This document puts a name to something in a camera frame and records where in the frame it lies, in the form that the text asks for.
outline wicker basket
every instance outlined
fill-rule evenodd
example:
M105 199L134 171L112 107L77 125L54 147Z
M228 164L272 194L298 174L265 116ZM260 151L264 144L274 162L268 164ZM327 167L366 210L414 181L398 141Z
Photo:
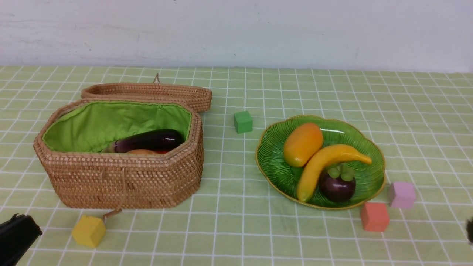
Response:
M153 83L98 84L82 99L53 113L34 141L60 200L71 208L170 208L199 187L203 170L203 128L197 112L210 108L212 92L194 86ZM43 141L48 128L63 115L94 101L178 104L192 114L188 139L163 155L57 152Z

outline basket lid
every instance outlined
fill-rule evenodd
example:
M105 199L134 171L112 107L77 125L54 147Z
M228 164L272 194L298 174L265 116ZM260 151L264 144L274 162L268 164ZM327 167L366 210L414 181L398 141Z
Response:
M212 91L210 89L177 84L163 84L159 73L153 83L105 83L96 84L82 90L82 99L88 100L133 100L139 102L172 100L187 104L196 112L210 109Z

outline red cube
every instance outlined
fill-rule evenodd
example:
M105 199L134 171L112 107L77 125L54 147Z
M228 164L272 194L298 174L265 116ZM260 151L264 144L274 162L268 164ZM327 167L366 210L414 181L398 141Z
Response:
M389 225L389 213L385 203L366 202L360 211L363 229L384 232Z

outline plate rim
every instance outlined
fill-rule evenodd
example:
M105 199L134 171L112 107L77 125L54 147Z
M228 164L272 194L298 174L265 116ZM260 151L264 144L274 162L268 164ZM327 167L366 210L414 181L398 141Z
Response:
M360 201L356 204L353 204L353 205L350 205L350 206L345 206L345 207L340 207L340 208L335 208L335 207L323 207L323 206L318 206L318 205L314 205L314 204L310 204L310 203L306 203L306 202L302 202L300 200L297 200L289 195L287 195L286 193L280 191L272 182L271 180L267 177L266 173L261 169L261 165L259 163L259 160L258 160L258 151L260 150L260 146L262 144L262 140L263 140L263 137L264 135L266 134L266 131L277 125L277 124L282 124L282 123L286 123L288 122L289 120L292 120L292 119L295 119L297 117L313 117L313 118L318 118L318 119L321 119L321 120L326 120L326 121L334 121L334 122L341 122L341 123L344 123L350 127L352 127L353 129L355 129L356 131L358 131L358 133L361 134L361 136L363 136L363 138L369 142L371 142L377 149L378 151L381 153L381 157L383 158L383 183L381 184L381 187L378 189L378 191L376 191L372 196L368 197L367 199L363 200L363 201ZM258 169L260 170L261 174L264 176L264 178L266 179L266 181L268 181L268 183L281 195L283 195L284 197L286 197L287 199L295 202L295 203L298 203L298 204L301 204L301 205L305 205L305 206L308 206L308 207L312 207L312 208L315 208L315 209L320 209L320 210L330 210L330 211L341 211L341 210L348 210L348 209L352 209L352 208L356 208L358 206L361 206L363 205L364 203L372 200L373 198L377 197L381 192L383 192L385 186L386 186L386 183L387 183L387 177L386 177L386 158L384 156L384 153L383 151L379 148L378 145L376 145L376 143L374 143L373 141L371 141L370 139L368 139L358 128L356 128L355 126L351 125L350 123L347 123L346 121L343 121L343 120L338 120L338 119L330 119L330 118L323 118L321 116L318 116L318 115L295 115L295 116L292 116L290 118L287 118L287 119L284 119L282 121L278 121L278 122L275 122L275 123L272 123L271 125L267 126L264 130L263 130L263 133L261 134L261 137L258 141L258 145L256 146L256 151L254 153L254 157L255 157L255 161L256 161L256 165L258 166Z

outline green plate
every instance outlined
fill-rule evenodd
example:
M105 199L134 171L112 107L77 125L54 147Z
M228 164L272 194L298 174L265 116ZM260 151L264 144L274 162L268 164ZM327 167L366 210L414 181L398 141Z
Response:
M292 131L307 122L315 123L322 129L324 147L333 144L348 144L373 160L370 165L358 161L346 163L355 170L356 179L355 194L349 201L332 202L319 192L318 186L314 196L307 203L297 199L297 183L303 169L293 168L285 162L282 147ZM298 115L270 125L261 136L255 156L258 168L279 193L290 200L314 208L341 210L359 206L377 196L386 183L385 158L376 144L346 122L324 119L315 115Z

